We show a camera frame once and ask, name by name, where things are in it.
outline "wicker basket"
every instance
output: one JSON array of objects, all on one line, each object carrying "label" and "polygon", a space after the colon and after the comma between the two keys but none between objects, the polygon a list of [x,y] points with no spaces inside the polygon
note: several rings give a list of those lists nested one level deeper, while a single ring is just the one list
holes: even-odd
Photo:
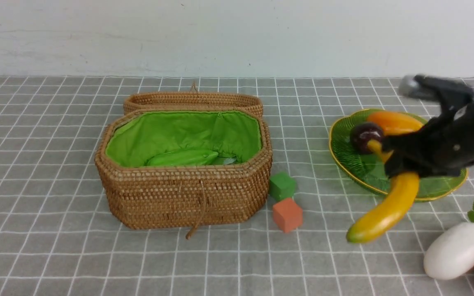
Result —
[{"label": "wicker basket", "polygon": [[270,133],[262,118],[239,107],[196,106],[188,111],[237,110],[258,120],[262,148],[242,164],[140,168],[121,167],[106,155],[116,129],[152,111],[178,106],[138,109],[111,123],[96,151],[95,164],[111,213],[131,229],[191,227],[241,223],[264,206],[272,167]]},{"label": "wicker basket", "polygon": [[196,106],[241,107],[258,117],[263,116],[261,100],[252,95],[225,92],[199,92],[192,84],[190,92],[143,92],[132,94],[124,102],[124,115],[137,109],[179,105],[191,109]]}]

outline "basket string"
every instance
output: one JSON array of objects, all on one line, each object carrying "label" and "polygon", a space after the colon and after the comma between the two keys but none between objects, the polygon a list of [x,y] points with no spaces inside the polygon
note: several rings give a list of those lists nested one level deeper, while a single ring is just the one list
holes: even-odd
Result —
[{"label": "basket string", "polygon": [[202,183],[201,180],[201,188],[202,188],[202,210],[201,210],[201,215],[199,216],[199,219],[197,219],[196,223],[191,227],[190,231],[188,231],[188,234],[186,234],[186,240],[189,240],[193,234],[197,231],[197,228],[199,228],[199,225],[204,218],[204,215],[206,214],[206,206],[207,206],[207,196],[206,192],[204,191],[204,184]]},{"label": "basket string", "polygon": [[193,83],[191,84],[190,92],[195,93],[198,98],[201,97],[201,94],[199,93],[199,89],[197,88],[197,85],[196,85],[196,83],[195,83],[195,80],[194,80]]},{"label": "basket string", "polygon": [[193,92],[194,90],[195,90],[196,93],[199,93],[199,90],[197,89],[195,80],[194,80],[193,83],[191,84],[190,92]]}]

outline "yellow banana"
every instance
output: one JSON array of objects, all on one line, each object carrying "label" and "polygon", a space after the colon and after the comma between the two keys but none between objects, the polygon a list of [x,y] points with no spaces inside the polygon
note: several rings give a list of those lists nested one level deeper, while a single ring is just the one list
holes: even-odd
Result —
[{"label": "yellow banana", "polygon": [[[384,163],[392,154],[383,153],[381,143],[376,140],[370,140],[367,144]],[[416,173],[406,172],[391,178],[387,197],[350,227],[346,240],[350,243],[367,243],[380,237],[407,214],[419,189],[420,178]]]},{"label": "yellow banana", "polygon": [[371,113],[367,121],[380,126],[386,136],[415,132],[423,126],[422,122],[412,116],[387,110]]}]

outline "leaf-shaped plate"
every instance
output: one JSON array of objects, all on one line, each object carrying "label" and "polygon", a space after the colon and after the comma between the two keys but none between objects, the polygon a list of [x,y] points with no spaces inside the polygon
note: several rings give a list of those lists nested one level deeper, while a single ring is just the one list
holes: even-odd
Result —
[{"label": "leaf-shaped plate", "polygon": [[[390,180],[385,175],[383,163],[374,154],[360,155],[350,144],[350,130],[365,122],[369,114],[381,109],[364,109],[337,120],[330,128],[329,150],[335,163],[355,182],[376,194],[387,194]],[[405,113],[423,123],[427,121],[414,114]],[[423,178],[416,201],[433,201],[452,193],[466,182],[468,170],[462,169],[458,177]]]}]

